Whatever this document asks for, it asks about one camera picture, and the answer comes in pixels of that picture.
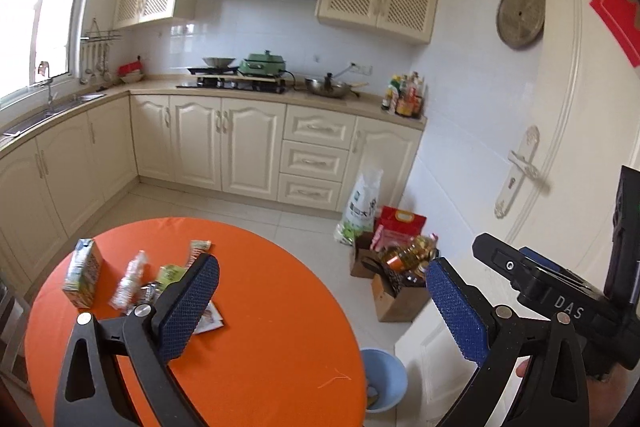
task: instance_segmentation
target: human hand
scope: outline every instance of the human hand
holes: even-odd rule
[[[524,360],[517,368],[516,375],[524,377],[529,359]],[[620,411],[625,399],[628,371],[616,364],[606,382],[587,377],[589,396],[589,426],[607,427]]]

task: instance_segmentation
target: tiled floor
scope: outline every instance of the tiled floor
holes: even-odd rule
[[[92,228],[97,235],[125,223],[165,216],[193,216],[250,230],[273,241],[308,266],[340,303],[361,347],[391,352],[407,324],[379,323],[371,298],[370,281],[349,275],[349,248],[333,238],[335,221],[215,200],[139,184]],[[366,427],[395,425],[395,412],[371,415]]]

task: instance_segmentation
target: blue gripper pad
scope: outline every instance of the blue gripper pad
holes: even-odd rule
[[[153,328],[158,338],[158,354],[164,363],[177,359],[184,351],[219,279],[216,258],[202,254],[182,279],[167,286],[159,297]]]
[[[489,354],[491,336],[495,330],[491,304],[477,288],[466,285],[444,258],[431,261],[425,277],[431,298],[462,356],[481,366]]]

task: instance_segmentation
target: blue trash can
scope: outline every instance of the blue trash can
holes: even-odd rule
[[[384,412],[398,405],[409,383],[400,359],[375,347],[363,347],[360,356],[369,385],[378,391],[378,399],[367,412]]]

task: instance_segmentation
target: red cloth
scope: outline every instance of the red cloth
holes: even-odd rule
[[[108,305],[127,263],[145,250],[146,281],[163,264],[184,264],[191,239],[208,239],[220,263],[213,301],[225,325],[191,337],[169,363],[212,427],[360,427],[366,407],[364,367],[342,309],[300,261],[246,230],[204,219],[151,219],[98,235],[104,258],[92,312]],[[31,390],[53,425],[58,375],[78,311],[60,286],[69,257],[33,303],[25,351]],[[120,367],[145,427],[157,426],[129,359]]]
[[[592,0],[634,68],[640,66],[640,6],[638,0]]]

